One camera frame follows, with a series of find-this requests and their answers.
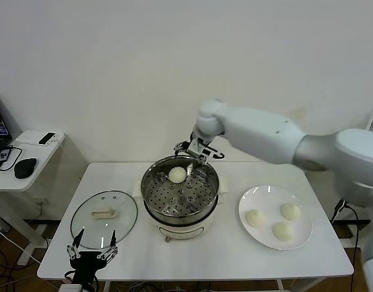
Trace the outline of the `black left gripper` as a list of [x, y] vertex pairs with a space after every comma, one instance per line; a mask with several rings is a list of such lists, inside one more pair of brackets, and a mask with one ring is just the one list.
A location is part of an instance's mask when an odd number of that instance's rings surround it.
[[104, 252], [100, 251], [80, 251], [78, 248], [82, 240], [84, 229], [82, 229], [73, 239], [71, 245], [67, 245], [66, 250], [70, 258], [70, 266], [78, 273], [95, 274], [98, 270], [107, 266], [106, 261], [112, 261], [118, 253], [116, 246], [116, 231], [114, 230], [110, 240], [110, 246]]

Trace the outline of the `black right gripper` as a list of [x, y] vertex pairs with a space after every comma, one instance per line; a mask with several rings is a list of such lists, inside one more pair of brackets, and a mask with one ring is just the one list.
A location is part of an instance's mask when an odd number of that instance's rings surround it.
[[174, 155], [178, 156], [181, 153], [188, 153], [197, 160], [200, 160], [200, 164], [206, 164], [212, 159], [224, 159], [225, 155], [213, 148], [206, 148], [198, 138], [192, 139], [190, 142], [183, 141], [177, 143], [174, 148]]

